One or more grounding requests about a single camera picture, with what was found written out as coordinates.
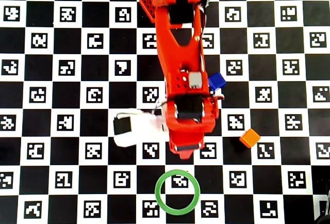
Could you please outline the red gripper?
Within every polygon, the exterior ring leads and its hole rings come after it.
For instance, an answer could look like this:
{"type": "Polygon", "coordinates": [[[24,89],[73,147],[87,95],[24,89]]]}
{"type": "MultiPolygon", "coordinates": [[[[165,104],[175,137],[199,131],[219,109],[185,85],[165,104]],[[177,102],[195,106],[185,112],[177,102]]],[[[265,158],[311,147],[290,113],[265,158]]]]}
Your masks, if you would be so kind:
{"type": "Polygon", "coordinates": [[[178,154],[180,159],[191,159],[199,155],[204,148],[204,136],[215,128],[215,120],[182,119],[167,122],[169,130],[169,147],[171,152],[178,154]]]}

